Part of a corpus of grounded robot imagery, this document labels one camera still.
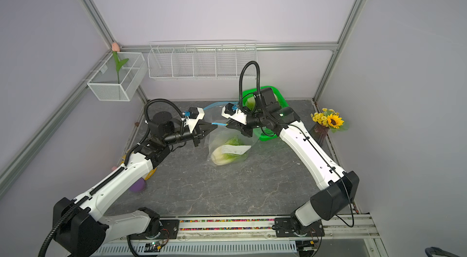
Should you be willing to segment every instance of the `pink object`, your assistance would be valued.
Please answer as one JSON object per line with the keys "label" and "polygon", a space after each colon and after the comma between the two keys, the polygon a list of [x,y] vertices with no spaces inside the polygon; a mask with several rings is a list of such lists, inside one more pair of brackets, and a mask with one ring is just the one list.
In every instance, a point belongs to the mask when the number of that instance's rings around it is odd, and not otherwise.
{"label": "pink object", "polygon": [[129,190],[131,192],[140,192],[146,188],[146,182],[143,178],[139,178],[133,185],[130,186]]}
{"label": "pink object", "polygon": [[112,51],[120,52],[120,46],[116,42],[112,43]]}

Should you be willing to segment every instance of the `plastic bag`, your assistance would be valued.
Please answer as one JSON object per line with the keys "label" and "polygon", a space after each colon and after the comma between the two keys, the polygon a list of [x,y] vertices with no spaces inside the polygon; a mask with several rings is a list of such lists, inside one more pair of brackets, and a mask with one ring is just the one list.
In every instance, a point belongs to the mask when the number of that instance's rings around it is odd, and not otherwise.
{"label": "plastic bag", "polygon": [[242,162],[257,141],[255,135],[246,137],[238,130],[219,126],[209,134],[208,162],[216,166]]}
{"label": "plastic bag", "polygon": [[216,102],[203,108],[205,115],[203,121],[211,123],[226,123],[228,120],[222,117],[222,108],[228,103],[236,105],[238,102]]}

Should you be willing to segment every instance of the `blue tube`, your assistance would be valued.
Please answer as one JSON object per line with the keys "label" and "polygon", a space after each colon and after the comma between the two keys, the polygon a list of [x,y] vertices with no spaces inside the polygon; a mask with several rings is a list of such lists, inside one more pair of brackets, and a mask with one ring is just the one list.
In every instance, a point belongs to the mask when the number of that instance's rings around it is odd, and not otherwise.
{"label": "blue tube", "polygon": [[232,103],[234,105],[238,104],[238,102],[215,102],[215,103],[212,103],[210,105],[207,105],[206,107],[203,108],[203,110],[207,110],[209,108],[212,108],[212,107],[217,107],[217,106],[222,106],[222,105],[227,105],[228,103]]}

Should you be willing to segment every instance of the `white wall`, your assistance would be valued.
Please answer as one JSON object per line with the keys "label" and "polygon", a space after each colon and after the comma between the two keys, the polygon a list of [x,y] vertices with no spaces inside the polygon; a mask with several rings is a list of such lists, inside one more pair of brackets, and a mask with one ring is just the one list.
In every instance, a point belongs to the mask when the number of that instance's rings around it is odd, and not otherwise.
{"label": "white wall", "polygon": [[465,246],[465,0],[368,0],[319,104],[390,256]]}
{"label": "white wall", "polygon": [[[0,0],[0,169],[107,50],[77,0]],[[91,91],[0,201],[2,256],[37,256],[52,208],[110,172],[142,104]],[[65,256],[52,242],[50,256]]]}
{"label": "white wall", "polygon": [[354,0],[94,0],[121,44],[337,41]]}
{"label": "white wall", "polygon": [[[259,51],[261,85],[276,87],[286,99],[311,98],[331,54],[330,50]],[[238,99],[238,79],[155,81],[145,77],[141,86],[149,99]],[[244,90],[255,86],[254,79],[243,79]]]}
{"label": "white wall", "polygon": [[[2,256],[37,256],[52,229],[55,203],[73,199],[111,172],[142,107],[137,96],[101,102],[87,92],[0,201]],[[52,241],[47,256],[65,253]]]}
{"label": "white wall", "polygon": [[0,169],[105,53],[77,0],[0,0]]}

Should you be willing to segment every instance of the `white wire basket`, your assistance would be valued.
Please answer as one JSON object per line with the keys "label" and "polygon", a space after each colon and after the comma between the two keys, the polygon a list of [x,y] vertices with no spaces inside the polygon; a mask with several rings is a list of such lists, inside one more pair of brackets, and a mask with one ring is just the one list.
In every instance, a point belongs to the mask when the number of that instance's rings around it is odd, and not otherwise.
{"label": "white wire basket", "polygon": [[140,52],[117,52],[120,61],[128,58],[117,74],[115,60],[109,55],[87,85],[100,101],[130,101],[148,72]]}
{"label": "white wire basket", "polygon": [[[207,43],[196,41],[153,42],[148,55],[149,77],[172,79],[236,79],[249,61],[257,61],[256,43]],[[256,70],[248,68],[245,78],[254,78]]]}

